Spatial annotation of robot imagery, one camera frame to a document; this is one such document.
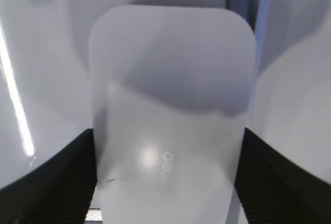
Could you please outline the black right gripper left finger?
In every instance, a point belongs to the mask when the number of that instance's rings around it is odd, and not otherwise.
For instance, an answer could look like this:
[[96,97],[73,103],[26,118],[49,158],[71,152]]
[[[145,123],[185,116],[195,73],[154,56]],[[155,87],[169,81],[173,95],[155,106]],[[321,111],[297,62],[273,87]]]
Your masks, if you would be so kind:
[[84,223],[97,184],[92,129],[1,189],[1,223]]

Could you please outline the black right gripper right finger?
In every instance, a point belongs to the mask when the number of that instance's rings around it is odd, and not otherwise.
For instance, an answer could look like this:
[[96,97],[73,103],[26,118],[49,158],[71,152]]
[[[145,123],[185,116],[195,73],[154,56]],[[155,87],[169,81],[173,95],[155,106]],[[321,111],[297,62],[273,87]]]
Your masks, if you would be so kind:
[[235,189],[249,223],[330,223],[330,184],[245,129]]

